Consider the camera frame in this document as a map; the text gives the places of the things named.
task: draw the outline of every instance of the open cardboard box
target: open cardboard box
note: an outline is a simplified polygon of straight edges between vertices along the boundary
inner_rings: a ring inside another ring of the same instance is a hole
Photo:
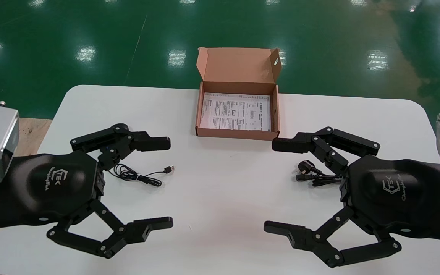
[[[280,133],[278,85],[281,72],[279,49],[204,48],[198,49],[197,68],[203,79],[199,87],[196,135],[214,138],[272,141]],[[216,94],[270,95],[271,131],[201,128],[205,92]]]

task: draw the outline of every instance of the power cord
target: power cord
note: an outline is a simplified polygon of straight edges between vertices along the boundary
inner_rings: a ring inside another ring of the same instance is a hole
[[[323,174],[322,171],[315,167],[310,160],[304,160],[298,164],[301,174],[296,176],[297,181],[313,180],[313,187],[325,186],[331,183],[341,183],[342,179],[338,176],[330,176]]]
[[[159,187],[159,186],[162,186],[162,181],[158,180],[156,178],[151,178],[150,175],[160,174],[160,173],[169,174],[173,171],[174,171],[174,165],[164,168],[164,171],[153,172],[153,173],[147,174],[145,176],[142,176],[141,174],[137,173],[136,171],[133,171],[133,169],[131,169],[127,165],[120,163],[120,164],[117,164],[113,168],[113,172],[111,170],[109,172],[113,176],[115,176],[119,179],[122,179],[124,181],[141,181],[145,184],[150,184],[152,186]]]

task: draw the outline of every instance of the green floor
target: green floor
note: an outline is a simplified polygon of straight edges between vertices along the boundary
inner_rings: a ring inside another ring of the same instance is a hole
[[[0,100],[52,118],[79,84],[197,89],[198,47],[279,47],[280,92],[440,113],[440,0],[0,0]]]

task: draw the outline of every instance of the box lid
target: box lid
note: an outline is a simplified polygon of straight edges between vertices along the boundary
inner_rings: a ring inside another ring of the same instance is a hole
[[[197,68],[205,82],[275,84],[281,72],[279,49],[198,48]]]

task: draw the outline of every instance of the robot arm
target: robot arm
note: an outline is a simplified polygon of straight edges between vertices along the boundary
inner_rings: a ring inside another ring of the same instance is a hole
[[[331,145],[361,158],[348,162]],[[331,127],[298,133],[293,139],[274,139],[273,150],[311,152],[342,178],[344,207],[320,228],[266,221],[268,233],[288,237],[295,249],[313,252],[329,267],[391,256],[401,245],[389,233],[411,238],[440,239],[440,165],[414,160],[380,160],[380,145]],[[353,221],[375,235],[377,243],[339,251],[328,237]]]
[[[0,182],[0,228],[55,223],[47,236],[54,242],[83,252],[111,258],[125,245],[145,242],[150,231],[171,228],[171,217],[133,221],[124,225],[101,202],[103,171],[117,165],[134,150],[168,150],[167,137],[130,132],[124,124],[72,139],[68,155],[14,157]],[[87,155],[100,150],[98,161]],[[69,233],[95,212],[112,228],[103,242]]]

